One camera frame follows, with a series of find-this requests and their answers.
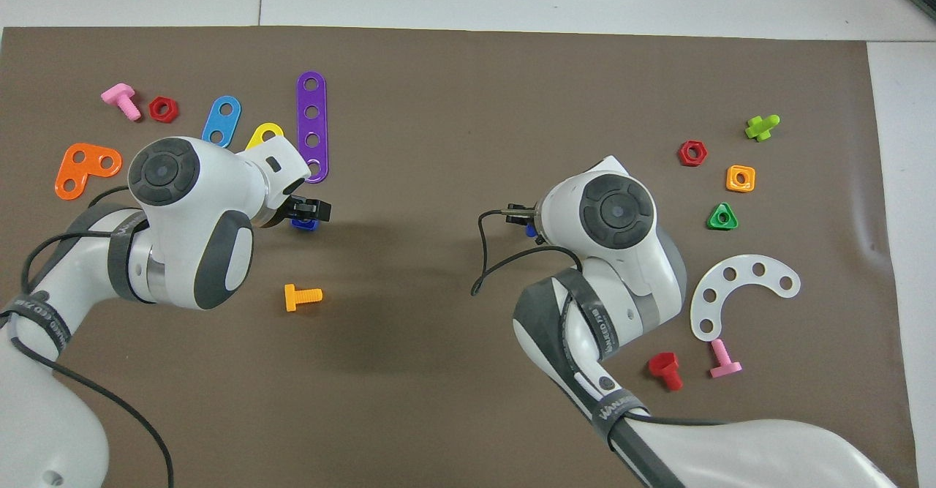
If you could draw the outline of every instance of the black cable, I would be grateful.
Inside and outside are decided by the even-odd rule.
[[[671,424],[674,426],[721,426],[723,424],[728,424],[728,422],[725,421],[707,421],[704,418],[651,417],[650,415],[639,415],[637,413],[631,413],[630,411],[625,411],[624,417],[632,419],[632,421],[651,422],[651,424]]]
[[[70,240],[72,238],[110,238],[110,232],[98,232],[96,230],[82,230],[79,232],[66,232],[64,234],[58,234],[56,236],[50,237],[48,240],[41,242],[39,246],[33,249],[33,252],[30,252],[26,257],[26,261],[23,262],[23,272],[20,274],[20,289],[23,291],[23,294],[30,294],[33,289],[29,287],[29,272],[32,269],[33,261],[36,259],[36,256],[40,252],[46,249],[51,244],[55,244],[58,241]]]
[[[123,398],[120,398],[116,394],[113,394],[113,392],[108,391],[103,386],[98,385],[96,382],[94,382],[90,378],[85,378],[82,375],[79,375],[77,372],[74,372],[71,369],[68,369],[66,366],[57,364],[56,362],[51,361],[50,359],[47,359],[43,355],[38,354],[36,351],[33,351],[33,349],[26,347],[26,345],[24,345],[23,342],[20,341],[19,337],[14,336],[13,338],[10,338],[10,342],[13,342],[13,347],[17,348],[20,351],[20,353],[27,355],[27,357],[34,359],[40,364],[43,364],[46,367],[53,369],[53,371],[57,371],[57,372],[60,372],[60,374],[62,375],[66,375],[66,377],[71,378],[72,380],[78,382],[79,384],[85,387],[93,389],[94,391],[98,392],[98,394],[104,395],[111,401],[114,401],[115,404],[120,405],[120,407],[123,408],[127,413],[129,413],[133,418],[136,418],[137,422],[140,422],[140,424],[142,424],[143,427],[146,428],[146,431],[150,432],[150,435],[153,437],[153,439],[156,441],[156,444],[159,446],[160,451],[163,452],[163,458],[166,459],[166,475],[168,478],[168,487],[173,488],[173,485],[175,484],[174,474],[173,474],[173,456],[170,455],[170,449],[166,447],[166,443],[163,442],[163,438],[160,437],[159,432],[157,432],[156,428],[153,427],[153,424],[150,424],[150,421],[147,421],[146,417],[143,417],[143,414],[140,414],[140,411],[136,411],[136,409],[134,409],[130,404],[128,404],[126,400],[124,400]]]
[[[129,190],[129,189],[130,189],[129,186],[118,186],[116,188],[111,188],[110,190],[105,190],[103,192],[100,192],[100,194],[96,195],[94,199],[91,199],[91,202],[88,203],[88,208],[91,208],[94,205],[97,205],[101,201],[101,199],[106,198],[110,194],[116,194],[117,192],[123,192],[124,190]]]
[[[557,246],[557,245],[537,246],[529,250],[524,250],[523,252],[518,252],[518,254],[511,255],[511,257],[509,258],[505,258],[504,260],[496,263],[494,267],[491,267],[489,269],[488,268],[488,239],[484,234],[484,222],[483,221],[485,217],[488,217],[491,215],[498,215],[498,214],[505,215],[503,210],[489,210],[489,211],[483,212],[481,215],[478,216],[478,232],[481,234],[481,251],[482,251],[481,275],[478,276],[477,280],[475,280],[475,284],[472,285],[471,287],[472,296],[474,296],[475,294],[478,294],[478,291],[481,291],[481,285],[484,284],[485,278],[491,275],[492,272],[496,271],[496,269],[500,269],[508,263],[516,261],[519,258],[523,258],[525,257],[525,255],[535,254],[536,252],[547,252],[547,251],[562,252],[562,254],[568,255],[568,257],[572,258],[572,261],[575,262],[576,271],[579,271],[579,272],[582,271],[581,259],[579,259],[577,255],[575,255],[575,252],[572,252],[568,248]]]

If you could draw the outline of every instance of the orange square nut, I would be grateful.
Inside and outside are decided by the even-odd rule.
[[[754,168],[742,167],[742,165],[731,165],[728,169],[728,178],[725,180],[725,188],[732,192],[751,192],[755,188]]]

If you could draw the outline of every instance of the white floor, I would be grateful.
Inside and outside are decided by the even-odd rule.
[[[936,20],[908,0],[0,0],[0,26],[283,24],[873,42],[917,465],[936,487]]]

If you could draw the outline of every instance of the black strap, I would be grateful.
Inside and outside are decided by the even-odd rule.
[[[572,299],[582,311],[582,317],[588,322],[589,329],[592,330],[592,337],[598,350],[601,351],[601,357],[598,361],[608,358],[615,354],[621,347],[618,341],[618,332],[614,329],[614,323],[611,321],[611,315],[608,309],[602,304],[601,299],[595,294],[595,289],[589,285],[581,272],[575,269],[565,269],[553,276],[562,287],[565,287]]]
[[[643,484],[651,488],[685,488],[669,467],[646,444],[627,421],[611,428],[611,442],[618,447],[615,454],[634,471]]]
[[[603,396],[595,405],[595,408],[592,409],[592,427],[595,428],[598,437],[602,438],[605,444],[608,444],[608,447],[611,447],[609,441],[611,428],[617,424],[618,419],[623,417],[626,412],[636,408],[646,409],[641,399],[637,398],[631,391],[620,388]]]
[[[110,234],[110,246],[107,248],[107,277],[110,285],[114,287],[117,295],[130,301],[142,301],[151,304],[137,296],[130,285],[130,248],[133,246],[133,236],[145,228],[150,222],[142,211],[134,212],[124,219],[113,233]]]
[[[56,308],[47,304],[45,299],[49,297],[45,292],[37,292],[33,295],[20,294],[3,308],[0,312],[0,318],[9,317],[11,314],[20,315],[23,318],[30,319],[46,331],[53,344],[56,344],[59,354],[64,347],[71,341],[71,331],[64,319],[56,311]]]

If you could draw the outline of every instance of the pink toy bolt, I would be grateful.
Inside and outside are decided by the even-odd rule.
[[[731,375],[732,372],[741,370],[741,364],[731,361],[731,357],[729,357],[728,351],[725,349],[725,342],[721,338],[712,340],[712,350],[715,351],[715,358],[718,359],[718,367],[709,370],[712,378],[725,377],[725,375]]]
[[[110,88],[110,90],[102,92],[101,100],[110,105],[116,105],[124,112],[124,115],[127,115],[128,119],[136,121],[141,115],[140,109],[137,109],[136,105],[133,105],[133,101],[130,100],[130,97],[134,94],[136,94],[136,91],[133,91],[133,88],[121,82]]]

